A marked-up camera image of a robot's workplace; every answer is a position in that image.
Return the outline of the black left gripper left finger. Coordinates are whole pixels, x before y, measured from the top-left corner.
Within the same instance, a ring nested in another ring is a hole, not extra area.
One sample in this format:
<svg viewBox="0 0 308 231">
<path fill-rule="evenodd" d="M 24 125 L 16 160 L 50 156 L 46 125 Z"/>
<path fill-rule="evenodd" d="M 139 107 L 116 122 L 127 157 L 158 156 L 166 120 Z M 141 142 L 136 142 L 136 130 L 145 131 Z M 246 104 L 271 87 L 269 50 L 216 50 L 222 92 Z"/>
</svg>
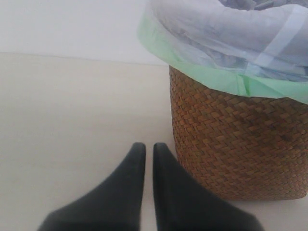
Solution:
<svg viewBox="0 0 308 231">
<path fill-rule="evenodd" d="M 132 145 L 113 173 L 92 191 L 48 214 L 40 231 L 138 231 L 146 147 Z"/>
</svg>

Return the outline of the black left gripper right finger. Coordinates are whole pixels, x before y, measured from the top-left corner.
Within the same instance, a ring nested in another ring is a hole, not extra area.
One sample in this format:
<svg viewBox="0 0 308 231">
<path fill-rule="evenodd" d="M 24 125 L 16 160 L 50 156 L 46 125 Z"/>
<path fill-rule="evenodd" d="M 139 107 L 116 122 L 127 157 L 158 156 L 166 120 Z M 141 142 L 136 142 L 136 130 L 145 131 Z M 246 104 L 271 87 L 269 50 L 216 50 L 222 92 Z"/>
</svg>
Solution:
<svg viewBox="0 0 308 231">
<path fill-rule="evenodd" d="M 153 147 L 153 190 L 159 231 L 242 231 L 242 212 L 197 183 L 164 143 Z"/>
</svg>

